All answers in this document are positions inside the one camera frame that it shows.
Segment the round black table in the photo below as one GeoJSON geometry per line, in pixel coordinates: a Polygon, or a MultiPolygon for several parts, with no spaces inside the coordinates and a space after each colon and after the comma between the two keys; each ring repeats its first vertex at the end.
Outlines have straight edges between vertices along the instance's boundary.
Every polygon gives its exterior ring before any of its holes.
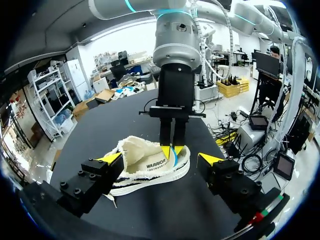
{"type": "MultiPolygon", "coordinates": [[[[130,135],[158,142],[160,120],[138,114],[157,95],[155,89],[89,110],[66,141],[50,184],[59,189],[60,181],[76,175],[83,161],[104,156],[130,135]]],[[[118,208],[101,196],[81,219],[111,232],[149,239],[214,240],[233,234],[239,215],[211,194],[196,168],[199,152],[224,156],[201,119],[190,119],[185,136],[191,152],[187,175],[119,196],[118,208]]]]}

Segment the white sneaker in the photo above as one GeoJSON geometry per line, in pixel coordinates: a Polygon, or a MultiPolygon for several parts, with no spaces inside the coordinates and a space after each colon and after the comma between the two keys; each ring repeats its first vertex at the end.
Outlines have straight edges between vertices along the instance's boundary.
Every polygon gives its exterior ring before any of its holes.
{"type": "Polygon", "coordinates": [[[105,156],[121,152],[124,169],[113,183],[110,195],[122,196],[138,189],[168,183],[182,178],[190,168],[190,150],[187,146],[178,156],[171,147],[169,160],[158,142],[129,136],[105,156]]]}

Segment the shoe sole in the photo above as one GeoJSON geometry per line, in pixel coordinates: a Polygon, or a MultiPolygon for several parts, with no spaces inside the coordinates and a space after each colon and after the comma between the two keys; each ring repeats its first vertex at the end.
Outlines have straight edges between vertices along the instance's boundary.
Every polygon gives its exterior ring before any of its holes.
{"type": "Polygon", "coordinates": [[[142,189],[142,188],[145,188],[148,186],[173,182],[173,181],[178,180],[178,179],[182,178],[183,176],[185,176],[188,173],[189,168],[190,168],[190,160],[188,160],[187,163],[183,167],[181,167],[177,171],[174,171],[173,173],[158,177],[156,179],[152,179],[148,182],[139,183],[139,184],[135,184],[132,186],[124,186],[121,188],[112,189],[110,191],[110,194],[115,197],[116,196],[123,196],[123,195],[130,194],[136,190],[139,190],[139,189],[142,189]]]}

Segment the white refrigerator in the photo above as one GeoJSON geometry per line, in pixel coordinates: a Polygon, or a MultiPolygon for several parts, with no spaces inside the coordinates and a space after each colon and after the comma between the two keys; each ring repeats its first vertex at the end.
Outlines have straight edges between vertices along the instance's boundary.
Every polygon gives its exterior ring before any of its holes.
{"type": "Polygon", "coordinates": [[[88,84],[86,82],[84,73],[80,67],[78,59],[70,60],[65,63],[65,70],[68,78],[72,81],[74,92],[78,100],[85,101],[86,91],[89,91],[88,84]]]}

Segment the yellow triangular tip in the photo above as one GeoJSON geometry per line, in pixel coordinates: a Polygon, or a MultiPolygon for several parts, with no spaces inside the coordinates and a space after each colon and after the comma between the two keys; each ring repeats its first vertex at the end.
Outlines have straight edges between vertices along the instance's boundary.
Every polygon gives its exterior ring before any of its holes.
{"type": "Polygon", "coordinates": [[[170,157],[170,146],[161,146],[162,148],[162,152],[164,153],[164,156],[166,157],[166,159],[169,160],[170,157]]]}
{"type": "Polygon", "coordinates": [[[117,152],[117,153],[115,153],[115,154],[112,154],[112,155],[109,155],[109,156],[104,156],[104,157],[101,157],[101,158],[98,158],[98,159],[96,159],[97,161],[100,161],[100,160],[102,160],[102,161],[104,161],[104,162],[106,162],[106,163],[108,163],[108,164],[111,164],[114,160],[116,160],[117,159],[117,157],[119,157],[121,155],[121,152],[117,152]]]}
{"type": "Polygon", "coordinates": [[[199,152],[198,156],[201,156],[204,158],[204,160],[206,160],[211,166],[218,162],[218,161],[224,161],[224,159],[221,159],[221,158],[218,158],[218,157],[215,157],[215,156],[210,156],[208,154],[204,154],[202,152],[199,152]]]}
{"type": "Polygon", "coordinates": [[[184,148],[184,146],[174,146],[174,151],[175,151],[176,155],[178,155],[183,148],[184,148]]]}

